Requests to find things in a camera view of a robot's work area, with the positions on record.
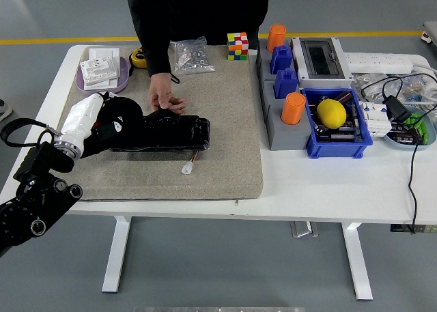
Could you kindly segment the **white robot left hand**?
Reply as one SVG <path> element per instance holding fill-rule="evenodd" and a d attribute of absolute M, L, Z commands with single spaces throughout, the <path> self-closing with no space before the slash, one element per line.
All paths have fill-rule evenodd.
<path fill-rule="evenodd" d="M 104 102 L 115 97 L 117 94 L 109 91 L 95 93 L 73 105 L 57 139 L 83 150 L 84 140 L 91 135 L 91 128 Z"/>

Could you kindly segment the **person's right hand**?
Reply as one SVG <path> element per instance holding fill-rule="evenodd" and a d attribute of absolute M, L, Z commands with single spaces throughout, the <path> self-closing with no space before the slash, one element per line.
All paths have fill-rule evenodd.
<path fill-rule="evenodd" d="M 170 73 L 158 73 L 150 78 L 147 101 L 152 112 L 168 109 L 175 114 L 182 114 L 186 107 L 184 98 L 176 98 L 172 93 Z"/>

